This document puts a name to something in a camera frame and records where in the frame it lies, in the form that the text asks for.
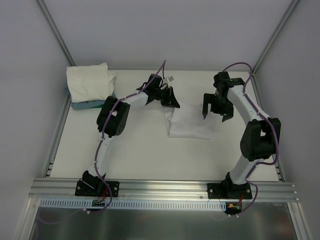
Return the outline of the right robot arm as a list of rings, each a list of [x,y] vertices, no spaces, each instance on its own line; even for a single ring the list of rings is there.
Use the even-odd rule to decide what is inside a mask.
[[[279,154],[281,122],[271,118],[260,109],[245,91],[241,78],[231,78],[226,71],[213,77],[215,93],[203,95],[202,115],[209,112],[222,116],[222,121],[230,120],[237,110],[245,123],[240,140],[241,156],[235,167],[220,183],[207,184],[209,199],[252,199],[248,182],[258,165],[265,165],[272,155]]]

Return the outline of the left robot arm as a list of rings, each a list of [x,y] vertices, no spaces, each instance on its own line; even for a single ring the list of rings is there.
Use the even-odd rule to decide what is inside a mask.
[[[135,93],[118,99],[109,96],[105,100],[97,117],[97,130],[100,134],[94,160],[90,167],[78,180],[75,195],[85,197],[100,197],[112,193],[114,182],[106,182],[108,160],[116,138],[126,127],[131,109],[143,107],[153,101],[159,101],[163,107],[179,108],[173,87],[169,82],[172,76],[162,78],[151,74],[147,82],[137,88]]]

